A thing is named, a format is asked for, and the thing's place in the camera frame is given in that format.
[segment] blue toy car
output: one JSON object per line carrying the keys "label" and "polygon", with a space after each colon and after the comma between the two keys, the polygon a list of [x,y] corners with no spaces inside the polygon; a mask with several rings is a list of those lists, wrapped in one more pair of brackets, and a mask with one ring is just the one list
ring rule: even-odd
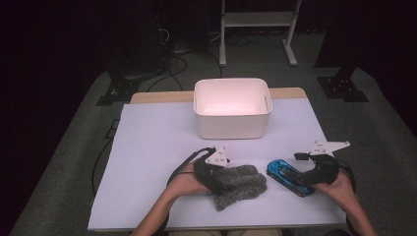
{"label": "blue toy car", "polygon": [[274,160],[268,164],[267,175],[281,183],[297,196],[304,198],[313,194],[316,189],[298,183],[297,175],[300,173],[300,171],[282,159]]}

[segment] white metal stand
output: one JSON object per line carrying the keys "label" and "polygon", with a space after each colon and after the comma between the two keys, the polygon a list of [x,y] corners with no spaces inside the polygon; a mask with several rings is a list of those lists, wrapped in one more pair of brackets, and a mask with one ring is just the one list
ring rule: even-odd
{"label": "white metal stand", "polygon": [[226,13],[225,0],[221,2],[221,27],[220,27],[220,46],[219,64],[226,66],[226,47],[224,43],[225,28],[232,27],[289,27],[288,36],[282,40],[285,52],[291,66],[297,65],[294,53],[291,49],[291,40],[297,23],[298,13],[302,0],[297,0],[294,11],[288,12],[245,12],[245,13]]}

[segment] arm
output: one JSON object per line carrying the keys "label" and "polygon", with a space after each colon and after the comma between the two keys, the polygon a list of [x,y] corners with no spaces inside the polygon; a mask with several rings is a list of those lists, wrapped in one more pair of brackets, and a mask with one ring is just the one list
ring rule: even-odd
{"label": "arm", "polygon": [[362,209],[362,206],[356,198],[349,177],[343,171],[339,171],[337,179],[330,185],[321,183],[313,187],[327,194],[346,212],[356,232],[363,236],[377,235],[366,212]]}
{"label": "arm", "polygon": [[163,223],[172,205],[179,197],[207,191],[208,189],[194,176],[193,163],[186,165],[165,188],[131,236],[153,234]]}

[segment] plastic container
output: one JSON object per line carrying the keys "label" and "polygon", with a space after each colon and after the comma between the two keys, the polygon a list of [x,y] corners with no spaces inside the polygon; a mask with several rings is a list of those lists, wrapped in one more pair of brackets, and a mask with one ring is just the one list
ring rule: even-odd
{"label": "plastic container", "polygon": [[194,111],[203,139],[256,139],[265,133],[272,101],[261,79],[201,80],[195,86]]}

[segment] white paper sheet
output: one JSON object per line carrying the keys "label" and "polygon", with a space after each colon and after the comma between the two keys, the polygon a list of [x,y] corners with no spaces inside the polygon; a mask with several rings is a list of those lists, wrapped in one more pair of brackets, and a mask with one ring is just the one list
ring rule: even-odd
{"label": "white paper sheet", "polygon": [[253,164],[268,181],[257,199],[216,211],[210,195],[182,197],[174,204],[169,229],[208,227],[301,226],[339,224],[345,214],[327,196],[316,192],[299,198],[266,175],[268,163],[297,161],[326,137],[307,98],[275,99],[267,132],[255,140],[203,140],[198,136],[192,102],[127,104],[91,209],[89,230],[135,228],[166,186],[172,171],[194,151],[225,147],[230,165]]}

